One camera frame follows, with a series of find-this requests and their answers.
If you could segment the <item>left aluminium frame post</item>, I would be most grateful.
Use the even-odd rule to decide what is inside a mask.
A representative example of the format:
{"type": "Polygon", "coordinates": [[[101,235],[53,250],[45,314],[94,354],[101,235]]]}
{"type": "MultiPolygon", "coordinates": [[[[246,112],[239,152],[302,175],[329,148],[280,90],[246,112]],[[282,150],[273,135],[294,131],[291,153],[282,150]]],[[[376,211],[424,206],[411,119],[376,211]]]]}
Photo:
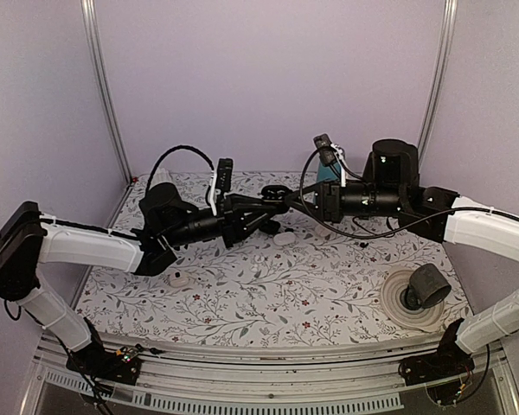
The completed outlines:
{"type": "Polygon", "coordinates": [[[106,128],[108,130],[109,138],[119,166],[120,173],[124,181],[128,184],[131,184],[131,167],[121,137],[119,122],[116,116],[109,82],[107,79],[106,64],[99,37],[96,2],[93,0],[81,0],[80,5],[86,33],[86,40],[93,65],[94,77],[96,79],[100,103],[105,116],[106,128]]]}

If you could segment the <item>floral table mat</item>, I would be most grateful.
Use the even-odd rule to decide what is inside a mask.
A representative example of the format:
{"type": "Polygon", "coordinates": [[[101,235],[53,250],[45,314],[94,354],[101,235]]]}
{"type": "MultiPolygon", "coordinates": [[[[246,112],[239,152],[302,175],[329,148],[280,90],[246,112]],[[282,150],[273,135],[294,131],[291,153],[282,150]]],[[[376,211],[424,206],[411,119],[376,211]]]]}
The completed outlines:
{"type": "Polygon", "coordinates": [[[441,327],[471,313],[443,247],[407,232],[386,237],[394,220],[347,218],[327,238],[296,211],[279,223],[294,229],[293,244],[275,246],[261,232],[229,249],[219,239],[196,243],[152,278],[96,267],[76,311],[100,332],[154,341],[284,348],[404,340],[415,332],[384,314],[381,286],[393,267],[434,264],[452,286],[441,327]],[[189,284],[170,287],[174,271],[189,284]]]}

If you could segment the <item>beige ribbed plate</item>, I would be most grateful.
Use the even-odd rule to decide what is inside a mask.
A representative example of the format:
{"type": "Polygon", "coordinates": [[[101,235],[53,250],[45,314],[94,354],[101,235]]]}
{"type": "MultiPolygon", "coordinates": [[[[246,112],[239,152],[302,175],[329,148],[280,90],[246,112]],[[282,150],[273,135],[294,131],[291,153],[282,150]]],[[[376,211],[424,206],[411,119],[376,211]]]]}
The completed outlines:
{"type": "Polygon", "coordinates": [[[408,280],[418,268],[393,267],[388,272],[380,291],[381,306],[390,320],[404,329],[436,333],[442,324],[445,300],[430,309],[408,310],[404,305],[408,280]]]}

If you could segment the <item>open black earbud case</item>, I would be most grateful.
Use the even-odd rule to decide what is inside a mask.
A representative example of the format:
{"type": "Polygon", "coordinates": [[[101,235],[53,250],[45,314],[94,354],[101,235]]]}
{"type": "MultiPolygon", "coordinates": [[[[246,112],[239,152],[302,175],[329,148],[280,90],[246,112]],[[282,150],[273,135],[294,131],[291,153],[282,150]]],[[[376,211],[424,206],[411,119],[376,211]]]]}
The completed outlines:
{"type": "Polygon", "coordinates": [[[279,232],[280,223],[275,220],[268,220],[259,227],[262,233],[275,235],[279,232]]]}

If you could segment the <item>white oval earbud case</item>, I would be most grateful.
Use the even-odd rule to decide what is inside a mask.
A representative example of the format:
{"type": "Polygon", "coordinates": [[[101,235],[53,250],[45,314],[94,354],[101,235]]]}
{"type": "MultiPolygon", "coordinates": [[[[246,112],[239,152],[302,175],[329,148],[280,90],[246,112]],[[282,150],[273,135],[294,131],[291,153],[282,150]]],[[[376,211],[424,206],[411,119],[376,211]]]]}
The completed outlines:
{"type": "Polygon", "coordinates": [[[296,241],[296,235],[294,233],[285,232],[278,233],[273,236],[273,244],[275,246],[288,246],[296,241]]]}

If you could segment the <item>white case with black earbud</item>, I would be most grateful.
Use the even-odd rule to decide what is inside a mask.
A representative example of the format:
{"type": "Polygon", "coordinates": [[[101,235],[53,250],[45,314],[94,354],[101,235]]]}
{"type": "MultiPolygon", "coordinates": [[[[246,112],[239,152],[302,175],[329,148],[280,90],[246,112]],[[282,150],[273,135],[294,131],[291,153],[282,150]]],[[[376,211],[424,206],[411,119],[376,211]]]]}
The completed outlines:
{"type": "Polygon", "coordinates": [[[189,284],[189,276],[185,272],[174,271],[167,276],[167,282],[172,288],[182,288],[189,284]]]}

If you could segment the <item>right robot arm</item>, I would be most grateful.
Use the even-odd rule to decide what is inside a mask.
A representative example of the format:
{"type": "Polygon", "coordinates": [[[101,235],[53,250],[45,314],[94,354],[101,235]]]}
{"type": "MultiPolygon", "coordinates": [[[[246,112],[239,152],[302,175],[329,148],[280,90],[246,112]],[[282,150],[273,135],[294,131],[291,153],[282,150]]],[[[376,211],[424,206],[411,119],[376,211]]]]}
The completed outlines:
{"type": "MultiPolygon", "coordinates": [[[[519,263],[519,217],[477,203],[445,188],[420,186],[417,148],[400,139],[373,143],[361,175],[347,170],[342,149],[327,135],[315,137],[326,167],[341,166],[340,177],[311,186],[300,184],[285,204],[334,231],[345,216],[385,216],[407,230],[438,243],[472,246],[519,263]]],[[[430,359],[436,376],[447,377],[464,356],[519,331],[519,289],[486,310],[453,323],[430,359]]]]}

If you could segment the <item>dark grey mug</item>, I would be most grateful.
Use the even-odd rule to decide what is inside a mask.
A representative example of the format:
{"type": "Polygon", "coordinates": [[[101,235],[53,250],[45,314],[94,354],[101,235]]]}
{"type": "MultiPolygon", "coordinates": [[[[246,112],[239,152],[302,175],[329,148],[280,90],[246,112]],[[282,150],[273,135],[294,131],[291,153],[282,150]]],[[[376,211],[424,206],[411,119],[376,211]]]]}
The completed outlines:
{"type": "Polygon", "coordinates": [[[408,280],[404,305],[408,310],[430,309],[442,303],[451,290],[444,274],[434,264],[422,265],[408,280]]]}

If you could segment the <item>teal vase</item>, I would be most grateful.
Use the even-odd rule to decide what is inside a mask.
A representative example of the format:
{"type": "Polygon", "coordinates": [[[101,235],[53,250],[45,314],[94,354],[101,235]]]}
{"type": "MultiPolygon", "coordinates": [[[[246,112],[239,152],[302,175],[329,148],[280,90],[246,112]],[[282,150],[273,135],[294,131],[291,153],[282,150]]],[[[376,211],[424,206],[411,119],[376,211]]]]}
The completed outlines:
{"type": "Polygon", "coordinates": [[[338,161],[326,164],[322,159],[319,159],[317,168],[317,181],[318,182],[333,182],[341,180],[341,167],[338,161]]]}

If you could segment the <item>right aluminium frame post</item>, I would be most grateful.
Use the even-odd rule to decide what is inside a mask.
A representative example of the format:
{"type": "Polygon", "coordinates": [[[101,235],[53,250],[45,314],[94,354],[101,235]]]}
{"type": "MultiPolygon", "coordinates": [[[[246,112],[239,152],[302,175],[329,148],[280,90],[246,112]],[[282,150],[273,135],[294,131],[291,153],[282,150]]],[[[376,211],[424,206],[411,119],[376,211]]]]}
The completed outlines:
{"type": "Polygon", "coordinates": [[[458,12],[458,0],[445,0],[441,27],[439,31],[439,41],[433,70],[432,83],[429,90],[425,113],[421,123],[420,135],[418,139],[419,166],[428,152],[430,138],[436,120],[439,106],[440,95],[445,83],[446,69],[448,66],[455,29],[455,22],[458,12]]]}

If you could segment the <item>black round earbud case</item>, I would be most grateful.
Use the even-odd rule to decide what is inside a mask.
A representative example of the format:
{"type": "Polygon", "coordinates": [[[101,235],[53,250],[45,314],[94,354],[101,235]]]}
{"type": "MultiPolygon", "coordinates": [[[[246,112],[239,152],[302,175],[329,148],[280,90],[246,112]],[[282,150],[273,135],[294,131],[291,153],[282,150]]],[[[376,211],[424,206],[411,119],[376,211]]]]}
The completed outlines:
{"type": "Polygon", "coordinates": [[[283,185],[267,185],[261,189],[260,194],[264,201],[283,201],[290,192],[291,190],[283,185]]]}

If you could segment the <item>beige earbud case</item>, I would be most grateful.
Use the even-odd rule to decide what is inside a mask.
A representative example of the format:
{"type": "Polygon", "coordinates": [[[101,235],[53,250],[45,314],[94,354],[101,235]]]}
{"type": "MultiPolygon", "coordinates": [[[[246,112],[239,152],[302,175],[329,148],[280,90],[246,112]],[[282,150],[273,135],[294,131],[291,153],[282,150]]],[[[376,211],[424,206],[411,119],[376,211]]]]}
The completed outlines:
{"type": "Polygon", "coordinates": [[[315,232],[320,238],[327,238],[334,234],[330,229],[320,224],[315,226],[315,232]]]}

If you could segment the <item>front aluminium rail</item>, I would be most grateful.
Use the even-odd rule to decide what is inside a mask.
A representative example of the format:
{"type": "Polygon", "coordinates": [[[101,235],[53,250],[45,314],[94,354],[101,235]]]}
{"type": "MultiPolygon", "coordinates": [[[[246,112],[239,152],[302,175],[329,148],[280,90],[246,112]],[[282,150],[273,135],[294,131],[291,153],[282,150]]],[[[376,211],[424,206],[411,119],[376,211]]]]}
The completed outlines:
{"type": "Polygon", "coordinates": [[[451,377],[408,385],[401,360],[439,338],[297,348],[244,348],[142,340],[135,385],[109,384],[110,412],[145,414],[519,414],[502,345],[475,354],[466,401],[444,406],[451,377]]]}

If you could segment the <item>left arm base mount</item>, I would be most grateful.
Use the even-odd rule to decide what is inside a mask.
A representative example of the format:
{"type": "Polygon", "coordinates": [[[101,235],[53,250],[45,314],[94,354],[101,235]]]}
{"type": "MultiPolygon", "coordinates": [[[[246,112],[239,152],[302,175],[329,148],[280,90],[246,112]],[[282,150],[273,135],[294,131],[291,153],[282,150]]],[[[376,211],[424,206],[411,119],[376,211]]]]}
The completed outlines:
{"type": "Polygon", "coordinates": [[[115,352],[107,351],[96,328],[88,319],[84,320],[90,330],[91,343],[80,351],[70,351],[66,368],[92,379],[135,386],[142,366],[138,349],[123,346],[115,352]]]}

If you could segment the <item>white ribbed vase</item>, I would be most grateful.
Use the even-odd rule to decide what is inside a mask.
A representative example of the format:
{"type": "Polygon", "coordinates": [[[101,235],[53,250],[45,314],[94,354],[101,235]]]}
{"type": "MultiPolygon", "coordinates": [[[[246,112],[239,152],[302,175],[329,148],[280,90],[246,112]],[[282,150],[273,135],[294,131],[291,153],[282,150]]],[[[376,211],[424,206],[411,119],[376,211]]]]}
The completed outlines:
{"type": "Polygon", "coordinates": [[[154,176],[154,182],[156,184],[163,182],[171,182],[172,178],[170,176],[170,172],[166,169],[160,169],[154,176]]]}

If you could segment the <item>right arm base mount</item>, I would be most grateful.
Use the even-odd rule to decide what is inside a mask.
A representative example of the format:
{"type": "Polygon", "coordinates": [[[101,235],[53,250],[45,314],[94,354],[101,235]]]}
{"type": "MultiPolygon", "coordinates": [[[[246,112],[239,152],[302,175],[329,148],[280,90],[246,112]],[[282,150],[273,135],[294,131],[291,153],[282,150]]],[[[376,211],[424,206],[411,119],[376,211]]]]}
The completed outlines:
{"type": "Polygon", "coordinates": [[[459,326],[464,321],[464,318],[460,318],[448,326],[435,351],[409,356],[400,361],[398,375],[407,386],[466,374],[475,368],[471,354],[456,344],[459,326]]]}

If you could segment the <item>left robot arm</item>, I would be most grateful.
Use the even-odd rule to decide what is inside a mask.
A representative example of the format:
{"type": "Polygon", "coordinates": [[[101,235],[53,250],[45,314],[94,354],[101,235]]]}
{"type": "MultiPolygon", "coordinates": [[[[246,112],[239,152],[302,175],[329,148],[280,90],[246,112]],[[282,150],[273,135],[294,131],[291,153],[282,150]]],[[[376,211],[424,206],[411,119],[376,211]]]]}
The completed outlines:
{"type": "Polygon", "coordinates": [[[247,239],[273,216],[287,212],[285,186],[266,186],[258,198],[211,195],[200,209],[186,202],[171,182],[148,189],[139,202],[144,226],[129,233],[90,227],[43,214],[24,202],[0,230],[0,298],[28,311],[56,335],[93,375],[111,368],[99,337],[51,286],[38,276],[46,263],[101,266],[155,277],[176,262],[175,250],[220,238],[225,247],[247,239]]]}

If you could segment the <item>aluminium frame post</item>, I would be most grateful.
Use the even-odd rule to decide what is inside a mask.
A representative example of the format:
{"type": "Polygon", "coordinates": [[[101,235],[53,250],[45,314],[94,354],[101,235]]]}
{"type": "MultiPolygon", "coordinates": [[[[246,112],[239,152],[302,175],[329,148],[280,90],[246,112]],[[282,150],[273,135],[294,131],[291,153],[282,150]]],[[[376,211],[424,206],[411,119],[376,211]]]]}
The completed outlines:
{"type": "Polygon", "coordinates": [[[440,95],[445,83],[446,69],[448,66],[455,29],[455,22],[458,12],[458,0],[445,0],[441,27],[439,31],[439,41],[433,70],[432,83],[429,90],[425,113],[421,123],[420,135],[418,139],[419,166],[428,152],[430,138],[436,120],[439,106],[440,95]]]}
{"type": "Polygon", "coordinates": [[[96,79],[100,103],[105,116],[106,128],[108,130],[109,138],[119,166],[120,173],[124,181],[128,184],[131,184],[131,167],[121,137],[119,122],[116,116],[109,82],[107,79],[106,64],[99,37],[96,2],[93,0],[81,0],[80,5],[86,33],[86,40],[93,65],[94,77],[96,79]]]}

